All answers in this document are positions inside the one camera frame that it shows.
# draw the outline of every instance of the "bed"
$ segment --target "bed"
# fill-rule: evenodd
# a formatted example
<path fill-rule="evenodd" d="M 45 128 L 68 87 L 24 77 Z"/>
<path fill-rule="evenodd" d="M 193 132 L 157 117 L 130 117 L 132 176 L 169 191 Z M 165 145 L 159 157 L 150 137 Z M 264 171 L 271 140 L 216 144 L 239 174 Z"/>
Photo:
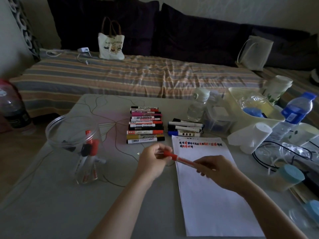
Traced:
<path fill-rule="evenodd" d="M 77 52 L 58 57 L 41 50 L 41 61 L 10 79 L 31 117 L 67 113 L 83 94 L 190 99 L 196 87 L 224 94 L 229 87 L 259 90 L 265 80 L 246 68 L 183 62 L 154 56 L 127 55 L 102 60 L 97 53 L 89 65 Z"/>
<path fill-rule="evenodd" d="M 265 67 L 262 72 L 255 71 L 255 73 L 266 80 L 270 80 L 276 75 L 287 76 L 293 79 L 293 85 L 282 95 L 279 100 L 278 105 L 281 107 L 285 107 L 289 101 L 291 101 L 293 98 L 301 96 L 301 94 L 305 91 L 316 94 L 317 98 L 314 101 L 313 109 L 305 117 L 303 122 L 319 127 L 319 87 L 310 83 L 310 71 Z"/>

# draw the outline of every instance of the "bag handle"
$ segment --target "bag handle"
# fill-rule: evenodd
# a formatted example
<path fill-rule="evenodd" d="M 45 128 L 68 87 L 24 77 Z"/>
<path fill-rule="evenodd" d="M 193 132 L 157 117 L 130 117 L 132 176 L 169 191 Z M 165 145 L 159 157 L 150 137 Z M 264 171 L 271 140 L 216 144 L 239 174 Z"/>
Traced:
<path fill-rule="evenodd" d="M 119 27 L 119 35 L 122 35 L 122 31 L 121 31 L 121 26 L 120 26 L 120 24 L 119 24 L 119 22 L 118 21 L 116 21 L 116 20 L 113 20 L 111 23 L 116 23 L 117 25 L 118 25 L 118 27 Z"/>
<path fill-rule="evenodd" d="M 238 56 L 237 56 L 237 63 L 238 63 L 238 64 L 240 64 L 240 63 L 239 63 L 240 53 L 241 53 L 242 49 L 244 48 L 245 44 L 246 44 L 249 40 L 250 40 L 250 39 L 246 40 L 246 42 L 244 43 L 244 45 L 241 47 L 241 49 L 240 49 L 240 51 L 239 51 L 239 54 L 238 54 Z M 257 44 L 257 43 L 253 43 L 253 44 L 250 45 L 250 47 L 248 48 L 247 52 L 244 54 L 244 57 L 242 57 L 242 59 L 245 58 L 246 54 L 249 52 L 249 50 L 251 49 L 251 47 L 253 47 L 255 44 Z"/>
<path fill-rule="evenodd" d="M 109 35 L 110 37 L 112 37 L 112 29 L 113 29 L 113 32 L 115 33 L 115 36 L 116 36 L 116 32 L 115 32 L 115 29 L 114 29 L 114 27 L 113 27 L 113 25 L 112 25 L 112 21 L 110 20 L 109 17 L 106 17 L 106 16 L 104 17 L 103 22 L 102 22 L 101 33 L 104 34 L 104 23 L 105 23 L 106 18 L 108 18 L 108 20 L 110 21 L 110 29 L 109 29 L 108 35 Z"/>

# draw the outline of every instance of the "white wall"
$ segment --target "white wall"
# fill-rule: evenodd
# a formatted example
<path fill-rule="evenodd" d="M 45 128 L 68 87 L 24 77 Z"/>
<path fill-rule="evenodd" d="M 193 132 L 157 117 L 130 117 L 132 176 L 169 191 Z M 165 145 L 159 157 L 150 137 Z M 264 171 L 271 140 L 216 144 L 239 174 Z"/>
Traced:
<path fill-rule="evenodd" d="M 159 0 L 187 15 L 237 23 L 319 32 L 319 0 Z M 45 48 L 59 48 L 47 0 L 23 0 L 35 36 Z"/>
<path fill-rule="evenodd" d="M 7 0 L 0 0 L 0 78 L 19 75 L 34 64 Z"/>

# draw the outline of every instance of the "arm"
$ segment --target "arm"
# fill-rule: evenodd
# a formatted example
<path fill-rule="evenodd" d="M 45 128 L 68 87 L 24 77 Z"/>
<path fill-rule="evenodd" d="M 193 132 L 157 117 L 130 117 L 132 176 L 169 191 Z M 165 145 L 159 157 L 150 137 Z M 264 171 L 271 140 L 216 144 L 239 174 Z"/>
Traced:
<path fill-rule="evenodd" d="M 131 237 L 146 191 L 154 179 L 161 175 L 166 162 L 172 159 L 158 154 L 163 150 L 172 151 L 172 148 L 158 143 L 143 150 L 134 177 L 90 234 L 89 239 Z"/>
<path fill-rule="evenodd" d="M 307 239 L 269 196 L 224 156 L 207 156 L 194 162 L 202 176 L 247 201 L 267 239 Z"/>

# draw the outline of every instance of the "white tote bag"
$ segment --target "white tote bag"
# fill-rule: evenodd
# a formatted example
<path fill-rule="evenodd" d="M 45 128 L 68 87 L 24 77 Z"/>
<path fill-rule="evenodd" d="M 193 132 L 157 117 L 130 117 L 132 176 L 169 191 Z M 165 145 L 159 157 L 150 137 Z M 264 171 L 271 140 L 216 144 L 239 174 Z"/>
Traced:
<path fill-rule="evenodd" d="M 237 63 L 243 64 L 250 70 L 263 71 L 273 43 L 273 41 L 259 36 L 249 36 L 249 39 L 245 42 L 246 45 L 243 45 L 245 48 L 240 58 L 239 55 L 243 47 L 238 54 Z"/>
<path fill-rule="evenodd" d="M 98 36 L 99 48 L 100 48 L 99 57 L 105 60 L 124 60 L 124 54 L 122 53 L 124 35 L 122 35 L 121 26 L 117 21 L 115 20 L 111 21 L 108 18 L 110 21 L 110 30 L 108 35 L 105 35 L 103 33 L 105 19 L 106 17 L 104 17 L 103 19 L 101 32 L 99 33 L 99 36 Z M 113 22 L 117 23 L 119 26 L 119 35 L 117 35 L 117 33 L 114 30 Z"/>

